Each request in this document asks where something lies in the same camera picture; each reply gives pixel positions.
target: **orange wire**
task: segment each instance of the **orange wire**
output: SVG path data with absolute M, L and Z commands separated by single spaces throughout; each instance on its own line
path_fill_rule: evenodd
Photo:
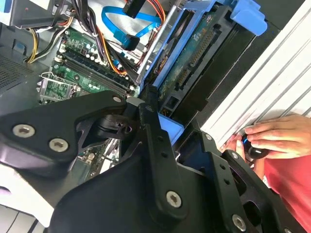
M 118 73 L 118 74 L 127 74 L 126 71 L 120 71 L 118 68 L 116 68 L 116 67 L 113 65 L 113 63 L 112 63 L 112 61 L 111 61 L 111 58 L 110 58 L 110 55 L 109 55 L 109 53 L 108 53 L 108 49 L 107 49 L 107 45 L 106 45 L 106 41 L 105 41 L 104 35 L 102 34 L 102 32 L 100 31 L 100 29 L 99 29 L 98 27 L 97 27 L 97 30 L 99 31 L 99 36 L 100 36 L 100 39 L 101 39 L 101 41 L 102 41 L 102 43 L 103 43 L 103 45 L 104 45 L 104 50 L 105 50 L 106 57 L 107 57 L 107 59 L 108 59 L 108 62 L 109 62 L 110 65 L 111 65 L 112 69 L 113 69 L 116 73 Z
M 164 19 L 161 17 L 161 14 L 160 14 L 160 12 L 157 10 L 156 6 L 155 6 L 150 0 L 148 0 L 148 2 L 153 6 L 153 8 L 155 9 L 156 13 L 159 15 L 159 17 L 160 17 L 160 19 L 161 19 L 161 24 L 163 24 Z
M 161 11 L 162 11 L 162 13 L 163 13 L 163 21 L 165 21 L 165 12 L 164 12 L 164 10 L 163 10 L 163 7 L 162 7 L 162 5 L 160 4 L 160 2 L 158 1 L 158 0 L 155 0 L 156 2 L 157 2 L 157 4 L 159 5 L 159 7 L 160 7 L 160 9 L 161 9 Z

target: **white surface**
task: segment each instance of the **white surface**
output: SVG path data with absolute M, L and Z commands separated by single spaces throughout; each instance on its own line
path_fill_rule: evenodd
M 38 6 L 41 6 L 45 10 L 48 9 L 50 3 L 50 0 L 30 0 L 30 1 L 37 4 Z
M 13 223 L 8 233 L 27 233 L 35 218 L 21 212 L 0 205 L 0 233 L 6 233 Z M 43 233 L 44 227 L 38 223 L 33 233 Z
M 0 179 L 0 186 L 11 191 L 11 195 L 1 192 L 0 204 L 31 214 L 48 227 L 54 208 L 13 168 L 0 164 L 0 177 L 5 177 Z
M 311 0 L 306 0 L 202 126 L 221 146 L 246 125 L 311 107 Z

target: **red shirt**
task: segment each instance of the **red shirt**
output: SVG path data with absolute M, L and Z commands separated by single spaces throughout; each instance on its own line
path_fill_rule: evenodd
M 287 209 L 311 233 L 311 155 L 294 159 L 265 159 L 265 176 Z

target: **yellow wire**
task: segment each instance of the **yellow wire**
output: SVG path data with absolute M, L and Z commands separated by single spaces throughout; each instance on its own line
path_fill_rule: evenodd
M 38 49 L 38 42 L 37 42 L 35 31 L 33 29 L 30 29 L 30 32 L 32 33 L 33 38 L 34 38 L 34 48 L 33 48 L 32 54 L 30 56 L 30 59 L 28 60 L 27 63 L 30 63 L 35 58 L 35 54 L 36 54 L 37 49 Z
M 98 29 L 98 31 L 100 32 L 100 37 L 101 37 L 101 39 L 102 39 L 102 41 L 103 41 L 103 44 L 104 44 L 105 54 L 106 54 L 106 57 L 107 57 L 107 59 L 108 59 L 109 64 L 111 65 L 112 69 L 113 69 L 116 73 L 118 73 L 118 74 L 127 74 L 126 71 L 120 72 L 119 70 L 117 70 L 117 69 L 115 68 L 115 66 L 114 66 L 114 64 L 112 63 L 112 60 L 111 60 L 111 58 L 110 58 L 110 55 L 109 55 L 109 53 L 108 53 L 108 49 L 107 49 L 107 45 L 106 45 L 106 41 L 105 41 L 104 35 L 102 34 L 102 32 L 101 32 L 99 29 Z

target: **blue plastic clip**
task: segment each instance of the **blue plastic clip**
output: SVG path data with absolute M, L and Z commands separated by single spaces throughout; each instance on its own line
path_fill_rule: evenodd
M 122 11 L 122 8 L 115 7 L 115 6 L 105 6 L 102 10 L 102 20 L 106 27 L 113 33 L 113 36 L 119 40 L 125 47 L 129 44 L 129 39 L 127 38 L 126 34 L 121 31 L 111 20 L 107 17 L 106 13 L 114 13 L 118 15 L 126 16 L 126 14 Z M 147 27 L 142 29 L 138 32 L 135 36 L 142 37 L 143 35 L 147 34 L 153 28 L 159 27 L 161 23 L 161 19 L 156 16 L 151 16 L 144 13 L 138 13 L 136 18 L 140 18 L 149 22 L 152 22 Z
M 216 0 L 222 5 L 231 6 L 233 11 L 230 18 L 259 36 L 263 34 L 268 25 L 264 21 L 264 14 L 259 11 L 260 5 L 253 0 Z
M 180 135 L 184 132 L 184 126 L 176 121 L 158 113 L 161 129 L 167 131 L 170 137 L 171 144 L 178 140 Z

